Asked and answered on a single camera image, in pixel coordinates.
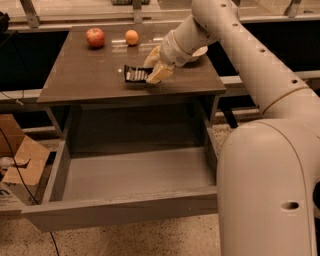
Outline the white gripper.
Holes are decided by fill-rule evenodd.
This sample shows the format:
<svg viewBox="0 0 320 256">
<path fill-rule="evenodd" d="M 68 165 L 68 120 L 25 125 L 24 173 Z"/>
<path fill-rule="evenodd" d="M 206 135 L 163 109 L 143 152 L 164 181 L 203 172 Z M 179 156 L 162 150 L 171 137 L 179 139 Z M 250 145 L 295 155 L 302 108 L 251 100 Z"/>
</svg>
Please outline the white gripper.
<svg viewBox="0 0 320 256">
<path fill-rule="evenodd" d="M 153 68 L 155 66 L 147 77 L 146 82 L 150 84 L 161 82 L 173 74 L 174 66 L 183 67 L 192 58 L 192 55 L 180 48 L 175 39 L 174 31 L 170 30 L 163 38 L 160 46 L 154 47 L 143 63 L 144 68 Z"/>
</svg>

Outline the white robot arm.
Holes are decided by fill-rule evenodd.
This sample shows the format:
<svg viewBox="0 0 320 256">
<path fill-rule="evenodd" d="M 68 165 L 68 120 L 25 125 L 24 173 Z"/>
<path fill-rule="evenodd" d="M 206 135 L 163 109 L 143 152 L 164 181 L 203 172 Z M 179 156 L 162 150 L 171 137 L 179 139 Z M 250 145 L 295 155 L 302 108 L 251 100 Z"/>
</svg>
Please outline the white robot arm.
<svg viewBox="0 0 320 256">
<path fill-rule="evenodd" d="M 219 42 L 262 117 L 236 128 L 217 165 L 222 256 L 318 256 L 320 98 L 239 21 L 231 0 L 192 0 L 191 14 L 144 64 L 158 83 Z"/>
</svg>

